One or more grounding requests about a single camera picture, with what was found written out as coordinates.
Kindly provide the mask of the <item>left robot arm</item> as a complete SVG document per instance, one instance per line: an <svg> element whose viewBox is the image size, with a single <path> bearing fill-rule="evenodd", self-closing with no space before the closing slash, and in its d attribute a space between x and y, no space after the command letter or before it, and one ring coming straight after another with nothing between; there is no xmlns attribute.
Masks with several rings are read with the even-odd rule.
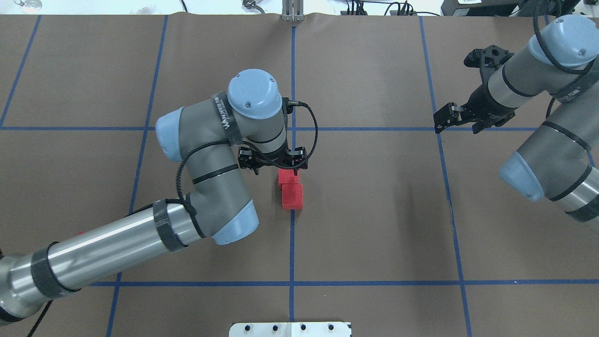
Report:
<svg viewBox="0 0 599 337"><path fill-rule="evenodd" d="M287 117L294 107L309 108L282 97L267 71L249 69L235 75L227 90L160 117L156 137L165 156L178 163L177 197L31 254L2 256L1 325L199 239L227 245L253 233L259 218L241 170L306 170L316 149L288 146Z"/></svg>

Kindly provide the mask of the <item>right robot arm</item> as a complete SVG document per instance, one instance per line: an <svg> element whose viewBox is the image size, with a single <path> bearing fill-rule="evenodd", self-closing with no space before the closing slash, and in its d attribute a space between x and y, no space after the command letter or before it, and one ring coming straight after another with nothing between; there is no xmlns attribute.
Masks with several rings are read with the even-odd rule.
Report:
<svg viewBox="0 0 599 337"><path fill-rule="evenodd" d="M464 66L481 85L463 105L447 103L433 115L436 133L471 123L474 134L501 127L531 98L551 96L545 119L501 166L500 178L531 201L546 198L597 232L598 27L581 15L556 17L516 53L497 45L473 49Z"/></svg>

